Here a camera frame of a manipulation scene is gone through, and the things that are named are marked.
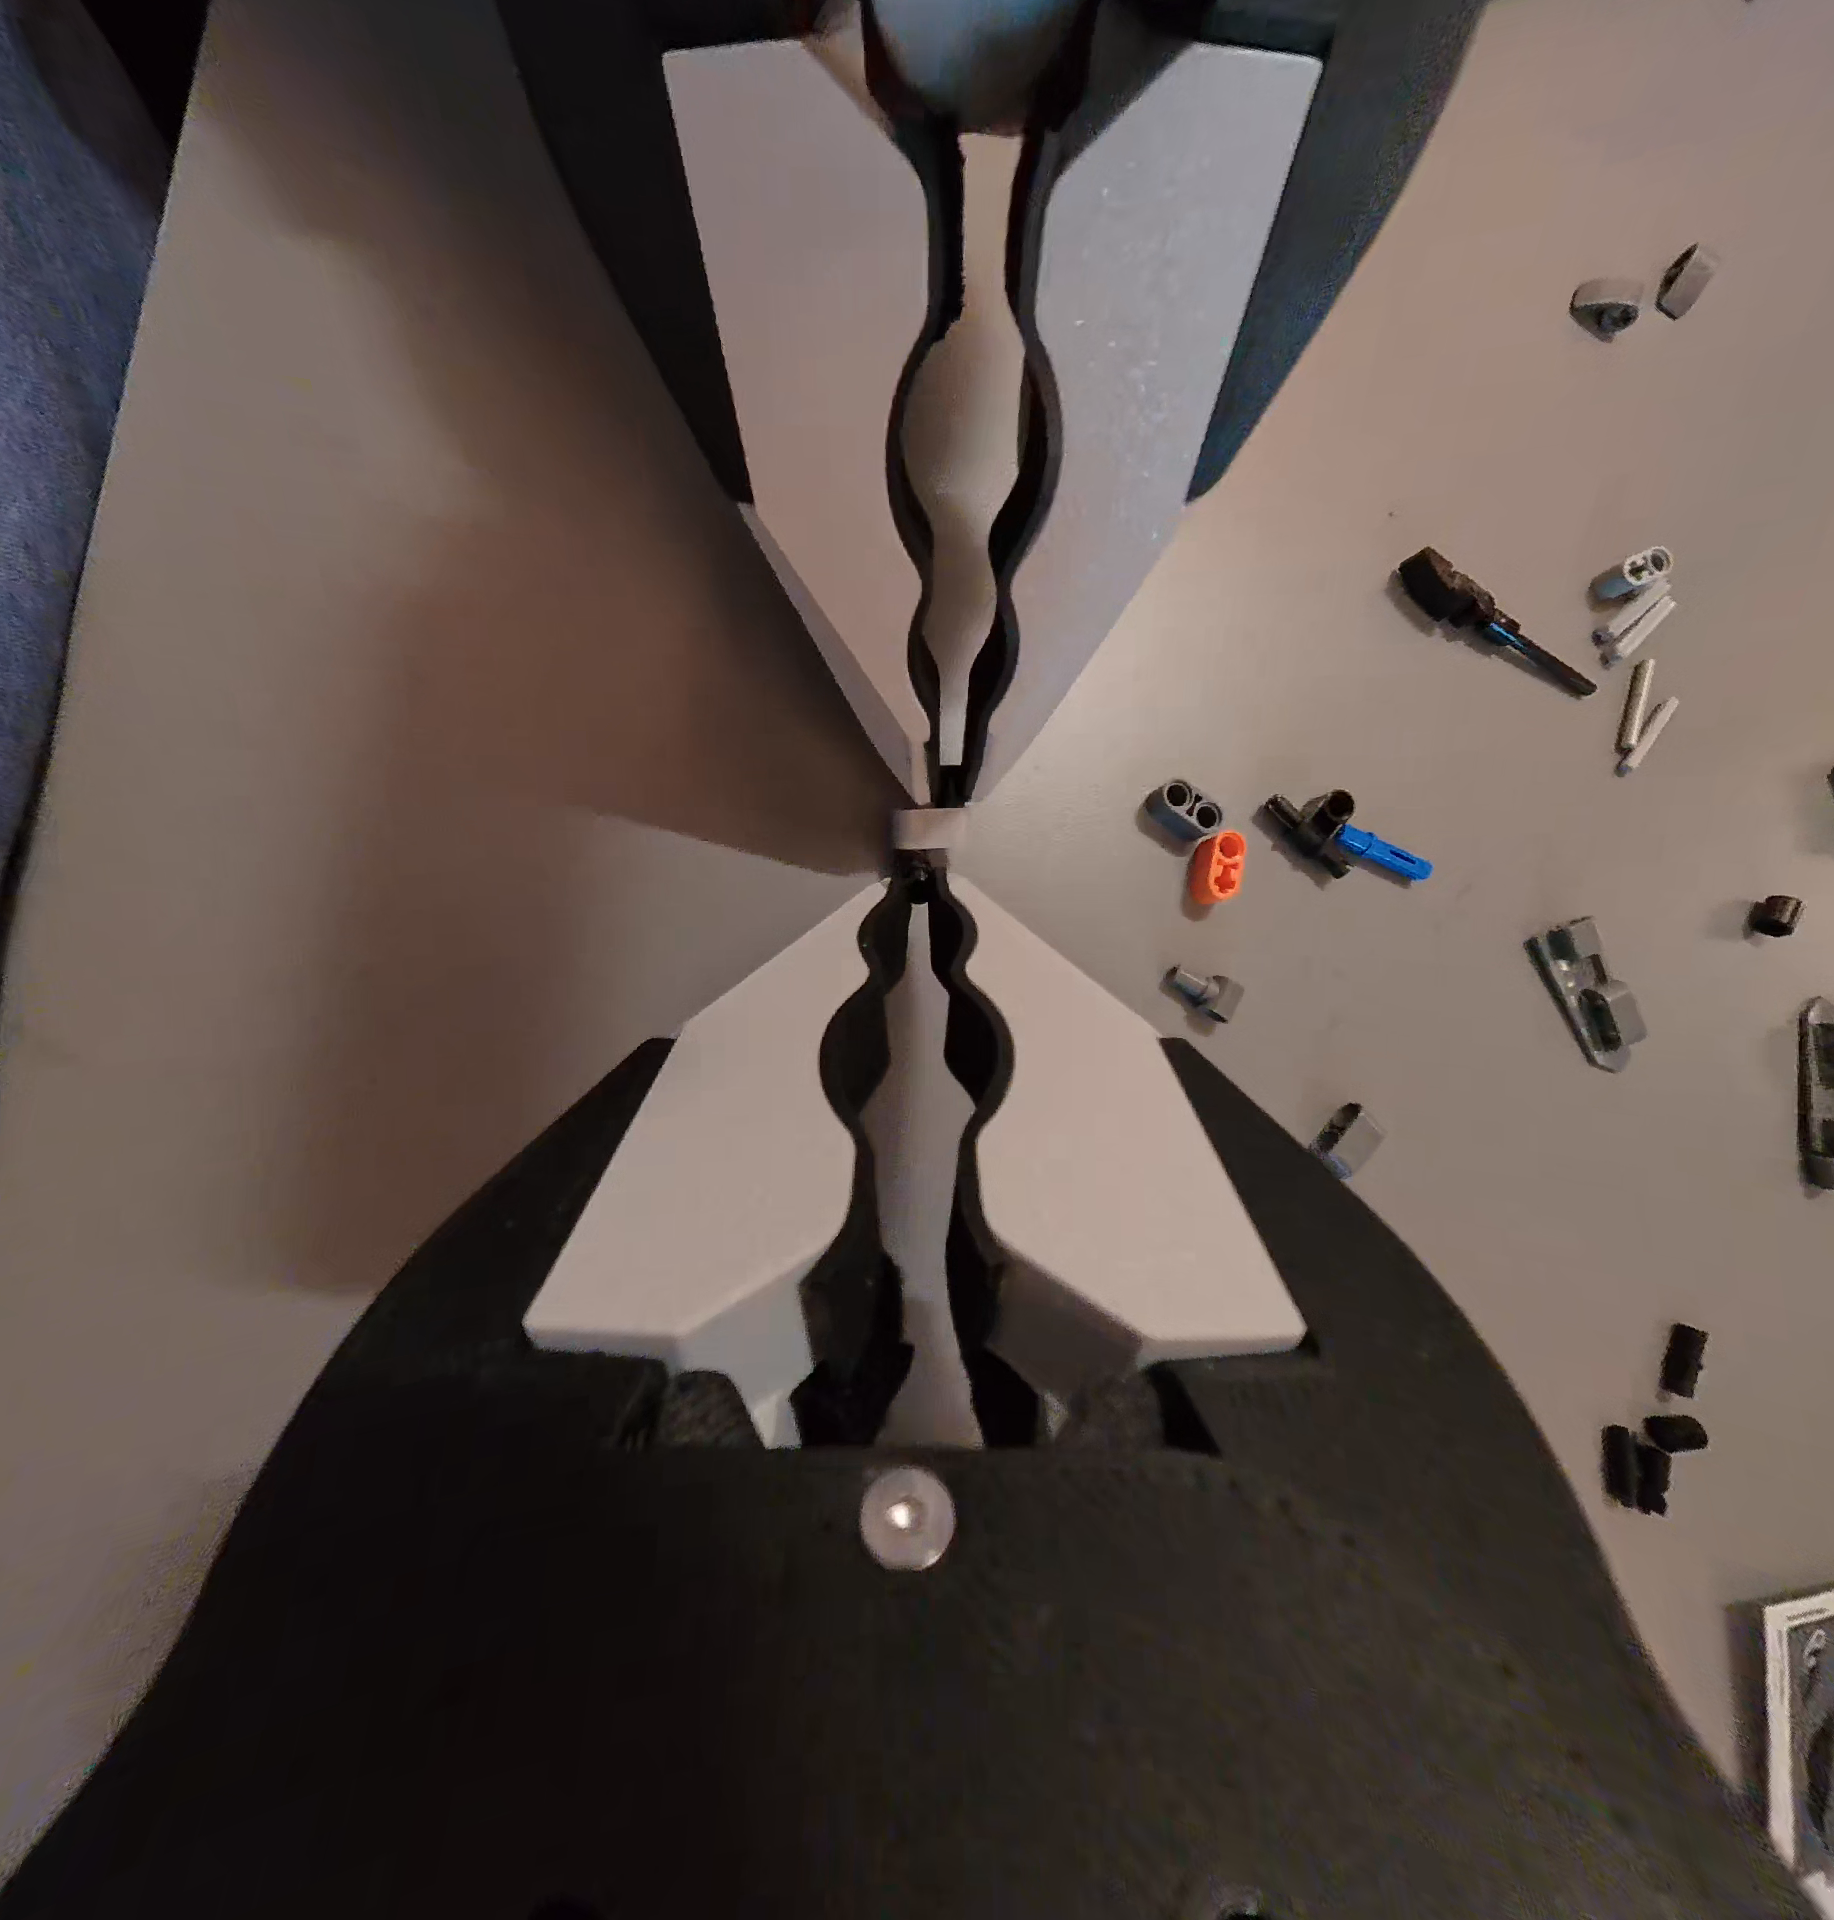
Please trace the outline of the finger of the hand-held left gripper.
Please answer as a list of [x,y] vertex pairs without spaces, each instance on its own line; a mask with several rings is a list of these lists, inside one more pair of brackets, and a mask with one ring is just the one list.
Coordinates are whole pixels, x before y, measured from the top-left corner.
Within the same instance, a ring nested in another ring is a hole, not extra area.
[[669,52],[665,87],[729,373],[746,526],[902,783],[930,803],[907,646],[922,570],[887,433],[930,305],[930,210],[887,123],[808,43]]
[[1119,43],[1054,164],[1028,316],[1048,357],[1054,478],[1010,607],[1018,663],[974,795],[1025,757],[1187,513],[1323,60]]

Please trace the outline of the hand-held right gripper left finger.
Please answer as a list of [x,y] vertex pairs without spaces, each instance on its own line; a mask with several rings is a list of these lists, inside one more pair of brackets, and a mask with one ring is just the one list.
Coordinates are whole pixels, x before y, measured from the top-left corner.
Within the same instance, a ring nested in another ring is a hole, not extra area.
[[868,1445],[908,1369],[863,1113],[911,894],[874,881],[669,1044],[523,1329],[729,1380],[760,1441]]

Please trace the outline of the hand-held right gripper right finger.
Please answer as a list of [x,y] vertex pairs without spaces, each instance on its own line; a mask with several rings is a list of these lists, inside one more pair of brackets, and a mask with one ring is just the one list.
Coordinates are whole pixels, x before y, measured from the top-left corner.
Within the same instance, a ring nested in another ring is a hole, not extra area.
[[1181,1360],[1277,1356],[1308,1319],[1159,1030],[970,881],[930,877],[947,1066],[970,1099],[947,1299],[988,1449]]

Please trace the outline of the light grey lego connector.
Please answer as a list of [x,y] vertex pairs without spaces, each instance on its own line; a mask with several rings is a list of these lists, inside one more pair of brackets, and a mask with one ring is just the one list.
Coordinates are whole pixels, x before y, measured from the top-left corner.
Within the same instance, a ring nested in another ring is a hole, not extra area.
[[963,764],[941,764],[930,803],[908,803],[890,814],[887,846],[894,854],[952,854],[963,849],[969,822]]

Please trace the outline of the black lego piece with axle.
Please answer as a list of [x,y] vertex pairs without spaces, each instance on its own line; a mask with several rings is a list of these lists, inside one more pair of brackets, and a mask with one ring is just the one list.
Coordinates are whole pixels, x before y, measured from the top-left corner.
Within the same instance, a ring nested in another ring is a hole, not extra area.
[[1591,675],[1533,640],[1482,584],[1449,563],[1437,548],[1424,547],[1412,553],[1397,565],[1395,578],[1431,623],[1478,637],[1573,699],[1598,693]]

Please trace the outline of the grey flat lego panel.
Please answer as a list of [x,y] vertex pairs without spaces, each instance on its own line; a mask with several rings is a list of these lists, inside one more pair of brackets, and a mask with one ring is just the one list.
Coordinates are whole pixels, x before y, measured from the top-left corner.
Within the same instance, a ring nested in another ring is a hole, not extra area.
[[1625,1071],[1650,1029],[1633,988],[1610,968],[1598,923],[1575,916],[1531,935],[1523,948],[1591,1064]]

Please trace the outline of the lego instruction booklet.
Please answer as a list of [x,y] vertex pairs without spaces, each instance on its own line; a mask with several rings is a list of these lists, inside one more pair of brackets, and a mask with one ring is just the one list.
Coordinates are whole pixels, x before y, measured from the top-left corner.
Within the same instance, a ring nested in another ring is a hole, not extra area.
[[1759,1611],[1762,1788],[1774,1849],[1834,1916],[1834,1586]]

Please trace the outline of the black connector with blue pin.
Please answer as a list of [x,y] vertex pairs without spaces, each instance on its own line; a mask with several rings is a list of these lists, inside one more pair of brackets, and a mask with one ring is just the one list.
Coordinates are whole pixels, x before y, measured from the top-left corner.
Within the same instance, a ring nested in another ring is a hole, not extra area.
[[1344,787],[1324,790],[1300,805],[1284,795],[1274,795],[1263,803],[1263,816],[1277,831],[1279,843],[1331,877],[1345,877],[1355,868],[1376,869],[1404,883],[1424,883],[1433,877],[1433,861],[1360,826],[1355,821],[1355,809],[1355,795]]

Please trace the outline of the person's blue clothing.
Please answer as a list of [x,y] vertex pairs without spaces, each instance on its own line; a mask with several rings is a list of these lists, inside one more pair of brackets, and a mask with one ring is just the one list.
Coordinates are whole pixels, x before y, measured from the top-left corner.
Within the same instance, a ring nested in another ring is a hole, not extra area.
[[89,8],[0,3],[0,979],[165,188]]

